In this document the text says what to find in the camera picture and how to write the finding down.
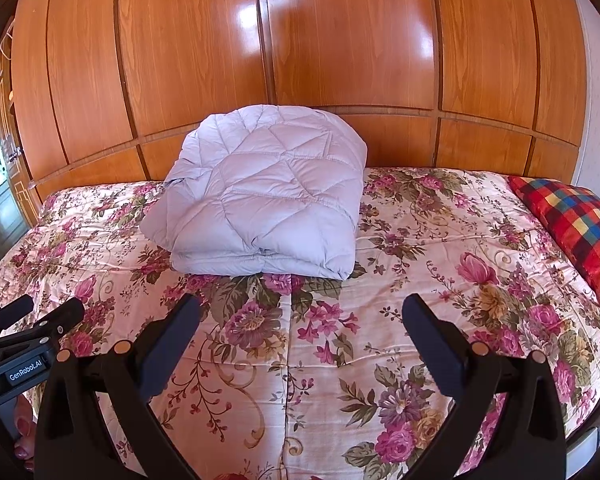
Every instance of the wooden panel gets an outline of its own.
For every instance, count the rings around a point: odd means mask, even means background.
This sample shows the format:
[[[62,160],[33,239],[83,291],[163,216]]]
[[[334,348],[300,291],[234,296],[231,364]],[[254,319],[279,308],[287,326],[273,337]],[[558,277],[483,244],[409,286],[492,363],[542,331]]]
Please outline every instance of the wooden panel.
[[[51,104],[46,71],[49,0],[18,0],[11,46],[11,83],[18,132],[33,179],[67,164]]]
[[[268,0],[280,104],[433,108],[431,0]]]
[[[533,0],[540,41],[537,129],[579,145],[587,103],[587,61],[575,0]]]
[[[138,134],[267,102],[256,0],[119,0]]]
[[[180,155],[180,149],[186,136],[187,134],[181,134],[167,139],[154,140],[154,142],[141,146],[149,177],[152,180],[164,180]]]
[[[44,199],[58,190],[68,187],[96,186],[117,182],[140,182],[145,180],[138,150],[131,148],[123,152],[99,158],[65,174],[38,184],[40,198]]]
[[[368,168],[431,166],[436,137],[431,118],[398,115],[341,115],[368,148]]]
[[[442,120],[436,165],[522,175],[531,137],[464,121]]]
[[[530,0],[440,0],[443,108],[532,126],[537,78]]]
[[[527,176],[557,178],[570,184],[577,160],[578,149],[576,146],[565,146],[548,140],[536,139]]]
[[[69,161],[131,140],[113,0],[49,0],[47,41],[51,95]]]

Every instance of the quilted comforter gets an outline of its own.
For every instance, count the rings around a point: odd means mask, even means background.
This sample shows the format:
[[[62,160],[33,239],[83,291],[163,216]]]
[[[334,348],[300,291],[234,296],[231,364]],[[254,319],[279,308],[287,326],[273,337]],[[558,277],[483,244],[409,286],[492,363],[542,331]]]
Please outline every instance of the quilted comforter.
[[[149,182],[49,197],[40,225],[0,264],[0,305],[31,294],[31,323],[77,296],[86,314],[64,344],[86,355],[134,338],[184,292],[199,295],[205,319],[152,409],[203,479],[381,480],[413,464],[450,399],[404,333],[400,306],[412,292],[471,341],[545,352],[567,433],[600,398],[592,291],[499,175],[366,170],[345,282],[175,272],[138,229],[161,193]],[[480,459],[502,403],[463,470]],[[103,409],[119,453],[139,468]]]
[[[292,272],[346,280],[366,144],[337,115],[253,105],[184,140],[140,230],[194,274]]]

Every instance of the screw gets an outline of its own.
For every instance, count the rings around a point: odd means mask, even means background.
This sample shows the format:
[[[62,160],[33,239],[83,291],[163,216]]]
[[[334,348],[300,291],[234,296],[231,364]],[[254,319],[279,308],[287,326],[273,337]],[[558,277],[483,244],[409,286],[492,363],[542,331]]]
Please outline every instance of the screw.
[[[471,345],[471,350],[474,352],[474,354],[483,357],[489,353],[489,347],[485,345],[485,343],[483,343],[482,341],[476,341],[475,343],[473,343]]]

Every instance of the plaid pillow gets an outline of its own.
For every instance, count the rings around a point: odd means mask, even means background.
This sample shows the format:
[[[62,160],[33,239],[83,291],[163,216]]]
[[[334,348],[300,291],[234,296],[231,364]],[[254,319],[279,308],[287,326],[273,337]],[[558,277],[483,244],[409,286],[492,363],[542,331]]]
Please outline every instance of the plaid pillow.
[[[600,304],[600,199],[548,178],[510,176],[509,186],[569,257]]]

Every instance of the floral bedspread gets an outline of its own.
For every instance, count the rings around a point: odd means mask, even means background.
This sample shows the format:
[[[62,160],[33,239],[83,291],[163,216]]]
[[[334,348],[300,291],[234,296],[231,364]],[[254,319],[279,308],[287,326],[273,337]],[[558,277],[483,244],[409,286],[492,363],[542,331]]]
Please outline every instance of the floral bedspread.
[[[396,478],[444,420],[406,336],[418,292],[470,341],[511,356],[541,349],[571,433],[600,398],[600,309],[539,222],[491,173],[366,170],[356,266],[346,282],[303,276],[187,276],[142,236],[158,183],[58,192],[0,264],[0,305],[28,293],[35,317],[71,295],[86,306],[64,339],[107,351],[160,319],[184,292],[204,321],[152,409],[203,479]],[[26,322],[33,322],[33,317]],[[462,470],[480,459],[494,399]],[[124,434],[106,420],[127,465]]]

